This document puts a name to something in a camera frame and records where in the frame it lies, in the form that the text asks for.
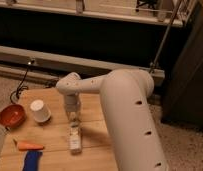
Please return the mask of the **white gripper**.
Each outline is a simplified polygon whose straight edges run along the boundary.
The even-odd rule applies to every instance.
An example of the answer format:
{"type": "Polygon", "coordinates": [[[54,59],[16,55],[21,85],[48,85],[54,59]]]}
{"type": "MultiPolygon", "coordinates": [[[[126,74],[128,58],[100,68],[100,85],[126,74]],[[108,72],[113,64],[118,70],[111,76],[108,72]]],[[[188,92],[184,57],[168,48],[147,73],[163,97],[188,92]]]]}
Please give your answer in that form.
{"type": "Polygon", "coordinates": [[[70,121],[76,121],[80,116],[81,102],[78,94],[64,96],[64,108],[70,121]]]}

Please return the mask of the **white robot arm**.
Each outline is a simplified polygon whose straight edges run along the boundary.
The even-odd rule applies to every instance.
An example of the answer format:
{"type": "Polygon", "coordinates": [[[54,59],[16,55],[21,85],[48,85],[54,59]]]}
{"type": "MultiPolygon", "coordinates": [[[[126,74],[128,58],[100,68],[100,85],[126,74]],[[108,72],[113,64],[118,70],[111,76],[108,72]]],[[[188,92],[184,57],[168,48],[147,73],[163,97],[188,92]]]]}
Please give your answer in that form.
{"type": "Polygon", "coordinates": [[[147,103],[154,89],[147,71],[118,69],[88,79],[72,72],[57,82],[56,89],[69,113],[80,109],[81,93],[100,95],[119,171],[169,171],[147,103]]]}

